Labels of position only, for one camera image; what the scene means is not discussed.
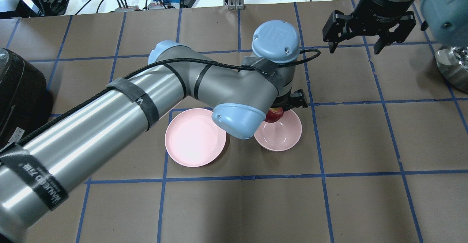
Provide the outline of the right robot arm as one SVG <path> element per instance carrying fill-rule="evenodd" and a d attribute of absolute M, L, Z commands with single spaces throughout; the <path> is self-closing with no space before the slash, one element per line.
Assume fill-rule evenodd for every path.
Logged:
<path fill-rule="evenodd" d="M 385 46 L 401 43 L 416 26 L 416 17 L 409 7 L 415 0 L 358 0 L 349 15 L 333 11 L 322 30 L 324 42 L 334 53 L 338 44 L 357 36 L 379 39 L 373 50 L 379 54 Z M 420 12 L 435 40 L 448 47 L 467 46 L 468 0 L 420 0 Z"/>

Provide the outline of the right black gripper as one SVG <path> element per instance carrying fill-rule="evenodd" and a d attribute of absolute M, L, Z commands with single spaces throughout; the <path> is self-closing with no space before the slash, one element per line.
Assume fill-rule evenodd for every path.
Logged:
<path fill-rule="evenodd" d="M 415 0 L 358 0 L 349 15 L 334 10 L 322 29 L 322 38 L 333 54 L 339 43 L 357 36 L 379 38 L 373 46 L 375 55 L 391 43 L 404 42 L 416 26 L 413 11 L 408 8 Z"/>

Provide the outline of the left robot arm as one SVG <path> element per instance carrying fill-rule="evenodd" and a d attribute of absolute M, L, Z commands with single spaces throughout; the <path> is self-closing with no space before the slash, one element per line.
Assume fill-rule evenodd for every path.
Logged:
<path fill-rule="evenodd" d="M 93 172 L 187 96 L 214 109 L 214 123 L 251 138 L 273 107 L 288 105 L 300 36 L 283 20 L 260 25 L 242 65 L 213 61 L 166 40 L 148 65 L 1 150 L 2 243 L 20 243 Z"/>

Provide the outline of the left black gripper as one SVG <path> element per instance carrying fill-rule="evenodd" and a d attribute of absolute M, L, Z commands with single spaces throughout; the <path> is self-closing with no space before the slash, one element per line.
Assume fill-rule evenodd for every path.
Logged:
<path fill-rule="evenodd" d="M 295 108 L 305 109 L 309 106 L 305 97 L 303 89 L 294 92 L 289 91 L 287 94 L 277 97 L 272 104 L 272 108 L 282 108 L 284 112 Z"/>

